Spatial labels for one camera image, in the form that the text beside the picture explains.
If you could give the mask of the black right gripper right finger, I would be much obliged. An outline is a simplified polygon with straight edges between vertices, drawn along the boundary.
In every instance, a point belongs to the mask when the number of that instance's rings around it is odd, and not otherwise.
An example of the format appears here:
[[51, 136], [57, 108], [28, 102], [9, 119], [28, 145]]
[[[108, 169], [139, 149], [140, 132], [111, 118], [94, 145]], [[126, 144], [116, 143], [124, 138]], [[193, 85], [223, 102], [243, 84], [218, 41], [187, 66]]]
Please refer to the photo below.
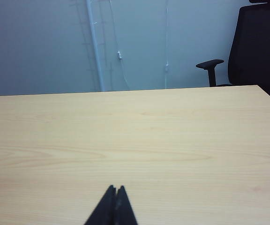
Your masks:
[[124, 186], [117, 191], [113, 212], [114, 225], [138, 225]]

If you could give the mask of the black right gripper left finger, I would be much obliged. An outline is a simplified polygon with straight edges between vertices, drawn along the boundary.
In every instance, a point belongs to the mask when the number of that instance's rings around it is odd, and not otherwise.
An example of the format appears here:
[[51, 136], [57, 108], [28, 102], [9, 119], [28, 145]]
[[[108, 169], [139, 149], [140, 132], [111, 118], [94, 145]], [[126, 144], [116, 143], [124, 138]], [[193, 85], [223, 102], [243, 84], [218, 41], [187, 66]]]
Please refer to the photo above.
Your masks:
[[115, 187], [110, 185], [84, 224], [112, 225], [114, 205]]

